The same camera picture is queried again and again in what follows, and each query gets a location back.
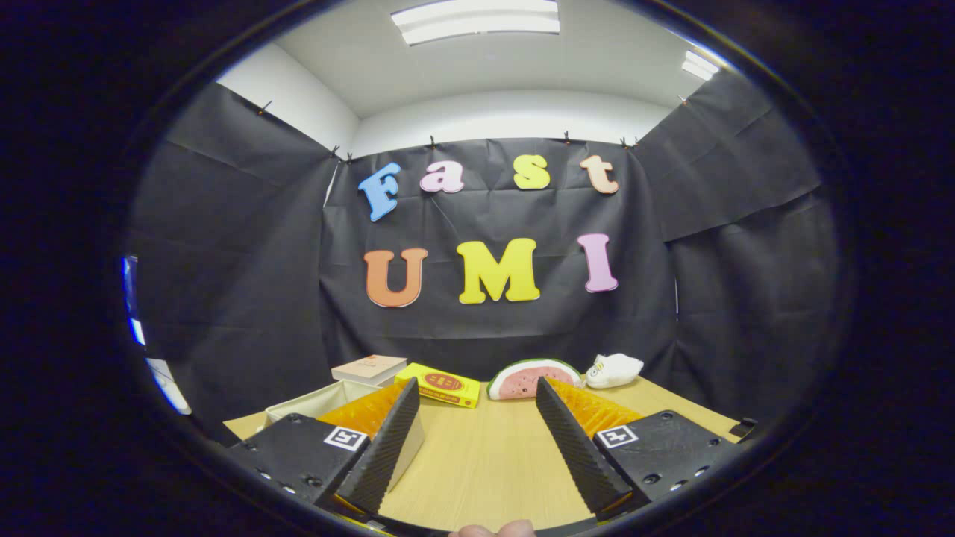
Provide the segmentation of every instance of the black clip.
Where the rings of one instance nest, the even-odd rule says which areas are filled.
[[[734,425],[732,429],[730,429],[730,434],[736,435],[739,437],[740,440],[743,440],[744,438],[746,438],[747,435],[749,435],[753,431],[753,428],[756,427],[757,423],[758,421],[756,421],[755,419],[743,418],[742,421],[740,421],[739,423]]]

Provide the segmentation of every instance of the foam letter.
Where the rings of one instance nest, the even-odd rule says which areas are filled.
[[[606,259],[606,244],[610,238],[603,233],[590,233],[578,237],[577,242],[584,247],[590,273],[584,289],[590,292],[617,289],[617,279],[610,275],[610,262]]]
[[[398,200],[393,200],[388,195],[397,196],[398,194],[398,182],[394,180],[394,174],[399,171],[401,166],[392,162],[358,184],[358,189],[365,192],[368,203],[371,205],[372,222],[392,212],[392,209],[398,206]]]
[[[540,155],[521,155],[514,159],[514,183],[521,190],[540,190],[550,184],[550,174],[544,168],[547,161]]]
[[[461,173],[464,168],[455,161],[435,162],[428,166],[428,171],[433,173],[421,178],[421,190],[428,192],[444,190],[454,193],[464,188],[464,183],[461,182]]]
[[[365,254],[368,275],[365,279],[365,291],[372,302],[382,308],[404,308],[421,294],[421,260],[428,257],[424,248],[408,248],[401,252],[407,271],[405,289],[394,292],[388,289],[388,262],[394,254],[386,249],[372,250]]]
[[[600,160],[599,155],[591,155],[581,161],[581,168],[586,168],[590,176],[590,184],[601,194],[613,194],[620,188],[615,181],[606,177],[606,172],[613,169],[613,164]]]
[[[491,299],[497,302],[508,279],[511,281],[506,294],[508,300],[537,300],[541,291],[534,287],[534,260],[531,257],[535,247],[537,243],[532,239],[514,239],[508,243],[498,263],[491,255],[491,250],[481,241],[458,245],[457,253],[464,258],[464,292],[459,297],[461,304],[484,302],[480,282],[484,282]]]

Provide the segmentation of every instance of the letter m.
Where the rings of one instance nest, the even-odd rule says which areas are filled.
[[[462,304],[480,304],[485,295],[480,290],[483,282],[491,299],[497,302],[510,280],[507,299],[511,302],[537,300],[541,291],[534,287],[534,261],[531,254],[537,247],[532,239],[514,239],[504,249],[500,263],[481,241],[461,243],[457,253],[464,258],[464,292]]]

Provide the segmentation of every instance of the black cloth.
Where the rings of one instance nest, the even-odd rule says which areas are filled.
[[[799,136],[737,75],[715,75],[633,148],[468,140],[340,162],[257,112],[219,85],[199,96],[145,173],[130,235],[150,355],[217,440],[234,440],[221,421],[367,354],[488,380],[526,358],[584,370],[624,353],[664,387],[755,419],[779,416],[831,366],[848,304],[837,212]],[[520,155],[546,159],[546,188],[518,188]],[[591,155],[612,164],[615,194],[591,185]],[[436,161],[462,164],[462,190],[420,188]],[[390,162],[398,205],[372,222],[358,184]],[[584,289],[586,233],[609,236],[616,290]],[[499,260],[516,238],[537,243],[541,297],[461,304],[457,246],[481,241]],[[364,254],[393,252],[401,290],[411,247],[428,250],[420,295],[375,305]]]
[[[145,170],[129,252],[148,354],[168,361],[216,440],[235,440],[222,421],[331,381],[316,299],[322,202],[337,163],[211,84]]]
[[[848,316],[848,239],[822,170],[751,83],[721,71],[644,136],[678,289],[647,378],[721,414],[773,419],[825,375]]]
[[[520,190],[514,159],[541,155],[550,184]],[[612,194],[593,188],[580,162],[611,162]],[[420,188],[435,161],[464,167],[456,193]],[[401,166],[397,208],[377,222],[358,184],[390,162]],[[673,339],[673,275],[640,164],[620,145],[558,140],[469,140],[371,155],[343,165],[323,212],[323,319],[329,359],[394,354],[481,380],[510,362],[552,357],[579,369],[595,353],[625,352],[656,359]],[[584,289],[587,264],[577,237],[605,233],[616,290]],[[461,304],[464,263],[459,244],[482,241],[496,259],[515,238],[533,239],[536,287],[531,302]],[[405,285],[401,250],[423,247],[422,289],[405,308],[381,308],[365,292],[365,252],[394,252],[389,285]]]

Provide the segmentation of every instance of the white wall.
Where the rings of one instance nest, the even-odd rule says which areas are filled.
[[[236,64],[219,83],[337,154],[352,151],[358,116],[305,67],[278,45],[269,44]]]
[[[435,141],[562,138],[617,143],[642,137],[671,109],[624,97],[520,90],[443,97],[359,119],[348,105],[278,45],[261,48],[219,83],[338,155],[355,157]]]
[[[362,119],[355,157],[435,141],[563,138],[619,143],[642,138],[672,109],[601,94],[527,90],[445,97]]]

